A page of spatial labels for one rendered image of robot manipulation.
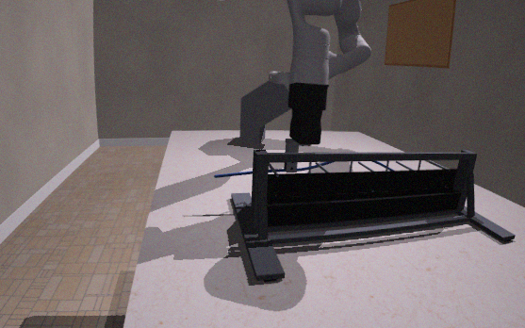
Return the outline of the black equipment rack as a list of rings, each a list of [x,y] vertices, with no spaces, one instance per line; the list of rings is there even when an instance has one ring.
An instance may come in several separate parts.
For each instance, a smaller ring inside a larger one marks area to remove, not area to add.
[[[252,197],[231,193],[256,281],[285,278],[272,244],[349,238],[470,221],[500,241],[515,235],[475,212],[474,166],[477,154],[461,153],[268,153],[254,150]],[[399,161],[419,160],[413,170]],[[420,170],[421,160],[444,170]],[[431,160],[459,160],[447,169]],[[351,161],[349,172],[328,172],[318,162]],[[352,172],[358,161],[370,172]],[[360,161],[387,161],[376,172]],[[388,171],[396,161],[410,171]],[[312,162],[325,172],[277,173],[271,163]],[[268,174],[269,167],[274,174]],[[467,200],[467,206],[465,202]],[[251,207],[252,206],[252,207]],[[465,207],[464,207],[465,206]],[[258,216],[257,216],[258,214]],[[403,221],[426,221],[268,236],[268,232]]]

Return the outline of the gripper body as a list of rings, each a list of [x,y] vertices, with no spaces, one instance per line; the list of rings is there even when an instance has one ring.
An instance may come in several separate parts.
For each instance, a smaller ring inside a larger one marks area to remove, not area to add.
[[[288,107],[292,108],[289,136],[299,144],[320,144],[328,76],[328,59],[320,57],[293,57],[290,73],[269,73],[270,82],[289,84]]]

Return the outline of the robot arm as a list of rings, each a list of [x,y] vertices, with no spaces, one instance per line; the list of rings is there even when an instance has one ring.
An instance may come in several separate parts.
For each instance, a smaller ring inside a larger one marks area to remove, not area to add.
[[[371,49],[357,27],[361,15],[360,0],[287,0],[287,4],[293,27],[292,56],[329,59],[328,80],[362,64],[370,57]],[[304,15],[334,15],[343,55],[329,52],[329,32],[309,25]]]

